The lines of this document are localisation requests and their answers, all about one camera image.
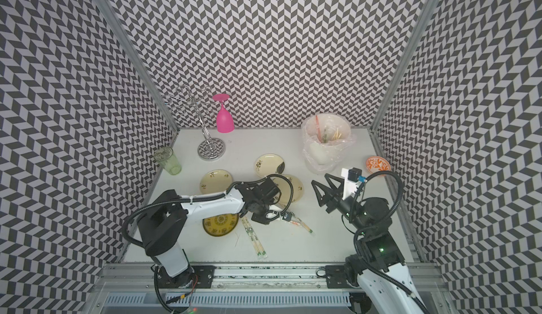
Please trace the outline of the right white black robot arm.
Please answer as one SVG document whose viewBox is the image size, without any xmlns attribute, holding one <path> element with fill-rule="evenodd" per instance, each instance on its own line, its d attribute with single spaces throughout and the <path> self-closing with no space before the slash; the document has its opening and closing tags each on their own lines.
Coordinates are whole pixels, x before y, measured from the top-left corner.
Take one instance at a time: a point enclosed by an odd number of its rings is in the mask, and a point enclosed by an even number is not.
<svg viewBox="0 0 542 314">
<path fill-rule="evenodd" d="M 355 227 L 355 253 L 346 258 L 347 282 L 362 289 L 379 313 L 427 313 L 429 310 L 416 290 L 399 246 L 389 228 L 401 204 L 404 184 L 390 170 L 363 177 L 357 168 L 345 169 L 344 177 L 325 175 L 326 183 L 313 180 L 317 202 L 328 213 L 339 211 L 342 219 Z M 368 182 L 392 177 L 397 183 L 393 203 L 385 198 L 365 198 Z"/>
</svg>

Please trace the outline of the red chopsticks pair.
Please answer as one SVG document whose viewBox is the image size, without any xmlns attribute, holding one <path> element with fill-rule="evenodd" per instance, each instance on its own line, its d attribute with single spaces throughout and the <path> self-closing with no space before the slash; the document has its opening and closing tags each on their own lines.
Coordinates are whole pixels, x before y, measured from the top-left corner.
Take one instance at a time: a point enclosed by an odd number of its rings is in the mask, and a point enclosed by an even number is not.
<svg viewBox="0 0 542 314">
<path fill-rule="evenodd" d="M 286 212 L 289 212 L 289 211 L 288 210 L 269 210 L 265 213 L 265 220 L 267 223 L 274 222 L 276 220 L 279 220 L 280 215 L 283 215 Z"/>
</svg>

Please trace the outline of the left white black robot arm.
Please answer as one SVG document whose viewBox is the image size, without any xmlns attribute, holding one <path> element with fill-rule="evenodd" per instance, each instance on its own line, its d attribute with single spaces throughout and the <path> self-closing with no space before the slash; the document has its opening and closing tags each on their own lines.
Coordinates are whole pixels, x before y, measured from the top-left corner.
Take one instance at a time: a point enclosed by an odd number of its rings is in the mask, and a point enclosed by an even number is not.
<svg viewBox="0 0 542 314">
<path fill-rule="evenodd" d="M 196 272 L 179 244 L 188 221 L 251 213 L 252 221 L 268 225 L 287 216 L 294 192 L 292 182 L 277 173 L 257 181 L 235 181 L 214 194 L 180 196 L 172 189 L 129 215 L 121 235 L 156 264 L 153 273 L 159 287 L 193 287 Z"/>
</svg>

